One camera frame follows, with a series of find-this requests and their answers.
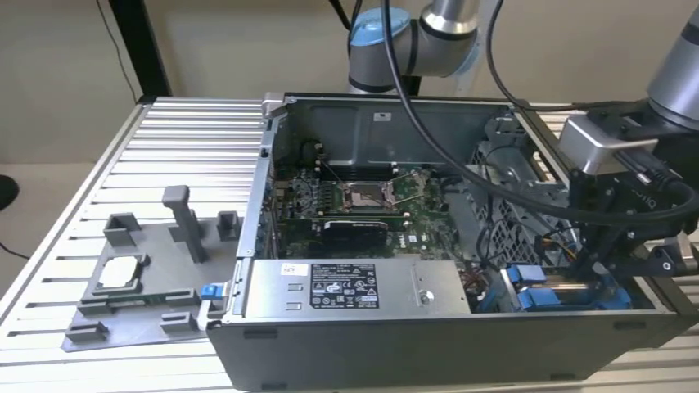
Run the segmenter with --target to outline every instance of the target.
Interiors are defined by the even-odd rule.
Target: power supply label
[[[373,264],[312,264],[313,309],[377,309],[379,281]]]

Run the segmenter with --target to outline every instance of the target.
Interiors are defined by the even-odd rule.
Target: white wall
[[[132,108],[94,2],[2,0],[0,162],[94,160]]]
[[[392,3],[417,11],[427,0]],[[507,0],[495,39],[507,85],[537,101],[641,97],[697,3]],[[146,4],[177,95],[344,91],[345,31],[325,0]],[[0,86],[0,162],[96,159],[132,103],[93,1],[0,2]],[[423,82],[425,95],[453,91],[453,80]],[[473,95],[497,96],[487,71]]]

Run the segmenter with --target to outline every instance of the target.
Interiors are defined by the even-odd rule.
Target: slotted aluminum surface
[[[192,186],[192,207],[200,217],[229,209],[244,213],[263,132],[260,104],[161,98],[136,108],[0,303],[0,312],[9,311],[0,327],[0,384],[5,384],[0,391],[235,391],[205,339],[69,354],[60,345],[104,244],[100,230],[109,213],[134,211],[142,222],[168,220],[160,192],[179,183]],[[553,131],[560,131],[567,115],[543,114]],[[699,304],[699,277],[677,281]],[[663,348],[620,356],[584,382],[411,389],[543,390],[699,391],[699,326]]]

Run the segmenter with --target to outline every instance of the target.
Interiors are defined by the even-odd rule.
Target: gray plastic stand
[[[130,213],[109,217],[105,248],[65,331],[65,351],[207,336],[196,323],[200,307],[216,314],[225,305],[201,302],[199,290],[232,276],[240,220],[233,211],[197,220],[188,199],[187,186],[165,188],[163,205],[176,224],[140,225]],[[125,277],[117,284],[102,277],[114,270]]]

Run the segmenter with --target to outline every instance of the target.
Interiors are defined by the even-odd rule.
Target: black cable
[[[136,91],[133,90],[133,85],[130,84],[129,76],[126,75],[126,70],[124,68],[124,60],[121,59],[121,51],[118,50],[117,40],[113,38],[112,29],[109,29],[109,24],[106,23],[105,12],[101,9],[100,0],[94,0],[94,2],[97,3],[97,8],[100,9],[101,21],[105,24],[105,29],[106,29],[106,33],[109,34],[109,39],[112,40],[113,47],[117,50],[117,59],[118,59],[118,67],[121,68],[121,75],[124,76],[126,84],[129,85],[130,97],[133,98],[133,103],[136,104],[136,101],[137,101],[136,100]]]
[[[628,104],[628,102],[623,102],[623,101],[600,101],[600,102],[580,102],[577,104],[563,105],[563,106],[533,106],[512,95],[512,93],[504,86],[503,80],[500,79],[500,75],[495,68],[495,61],[492,60],[492,33],[495,31],[495,23],[497,21],[497,16],[500,15],[500,9],[503,8],[503,3],[504,3],[504,0],[500,0],[495,6],[495,11],[492,12],[492,17],[491,17],[491,23],[488,24],[488,29],[485,32],[485,59],[488,61],[488,69],[491,71],[491,75],[492,75],[492,79],[495,80],[495,84],[497,85],[500,92],[507,97],[509,102],[512,102],[512,104],[517,106],[519,108],[521,108],[523,110],[537,111],[537,112],[559,112],[559,111],[584,110],[584,109],[592,109],[600,106]]]
[[[517,145],[501,145],[501,146],[495,147],[493,149],[491,149],[491,151],[488,151],[488,153],[483,157],[483,160],[480,161],[480,164],[481,165],[488,165],[488,158],[491,157],[492,153],[495,153],[499,150],[509,149],[509,148],[519,150],[520,146],[517,146]]]
[[[18,252],[13,252],[1,242],[0,242],[0,248],[6,252],[8,254],[12,254],[13,256],[22,258],[24,260],[29,260],[29,257],[24,254],[20,254]]]
[[[329,5],[335,9],[335,13],[337,14],[337,17],[340,18],[341,25],[344,26],[345,30],[351,29],[349,20],[347,19],[345,10],[341,7],[340,0],[328,0]]]
[[[668,221],[684,219],[687,216],[696,215],[696,212],[699,212],[699,196],[696,195],[693,189],[680,182],[671,183],[667,187],[667,191],[683,194],[685,202],[681,205],[668,210],[627,215],[623,213],[603,213],[548,205],[533,199],[529,199],[528,197],[520,195],[516,192],[512,192],[503,187],[499,187],[481,178],[479,174],[467,169],[459,163],[456,158],[453,158],[452,155],[444,150],[436,139],[432,137],[431,132],[427,130],[415,108],[412,107],[408,95],[405,94],[405,89],[403,87],[403,83],[400,82],[397,60],[395,59],[393,37],[391,34],[391,25],[388,21],[388,9],[389,1],[381,0],[383,45],[385,47],[391,77],[393,79],[395,90],[400,98],[400,103],[405,108],[407,117],[411,120],[412,126],[417,130],[424,142],[444,159],[447,164],[456,169],[465,180],[468,180],[476,186],[481,187],[485,192],[501,197],[515,205],[519,205],[523,208],[533,210],[544,215],[567,219],[568,221],[597,225],[639,225],[665,223]]]
[[[352,19],[349,20],[349,31],[347,32],[347,55],[349,56],[349,48],[352,45],[349,42],[352,41],[352,33],[353,33],[353,26],[357,23],[357,17],[359,12],[361,11],[361,3],[363,0],[355,0],[353,2],[353,9],[352,9]]]

